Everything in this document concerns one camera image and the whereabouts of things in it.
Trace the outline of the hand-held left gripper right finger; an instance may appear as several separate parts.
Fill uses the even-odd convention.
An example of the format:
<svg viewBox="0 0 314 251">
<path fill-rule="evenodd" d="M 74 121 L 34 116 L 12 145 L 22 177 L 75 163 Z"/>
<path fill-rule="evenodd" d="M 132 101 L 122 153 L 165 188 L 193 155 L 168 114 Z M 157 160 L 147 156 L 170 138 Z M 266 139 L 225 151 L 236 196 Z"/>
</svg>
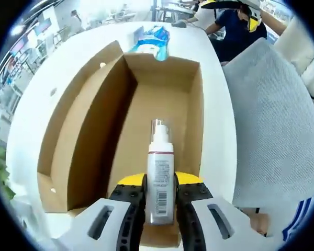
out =
<svg viewBox="0 0 314 251">
<path fill-rule="evenodd" d="M 213 197 L 195 175 L 176 172 L 176 218 L 184 250 L 274 250 L 273 239 L 221 197 Z"/>
</svg>

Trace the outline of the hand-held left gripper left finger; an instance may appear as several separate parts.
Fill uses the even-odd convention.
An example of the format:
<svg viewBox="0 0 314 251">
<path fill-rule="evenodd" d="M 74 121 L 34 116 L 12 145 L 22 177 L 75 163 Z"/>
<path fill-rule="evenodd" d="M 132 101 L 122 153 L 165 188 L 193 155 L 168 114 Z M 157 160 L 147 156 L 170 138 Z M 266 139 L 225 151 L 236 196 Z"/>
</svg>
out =
<svg viewBox="0 0 314 251">
<path fill-rule="evenodd" d="M 145 221 L 144 173 L 118 182 L 107 199 L 99 199 L 75 218 L 73 250 L 139 250 Z"/>
</svg>

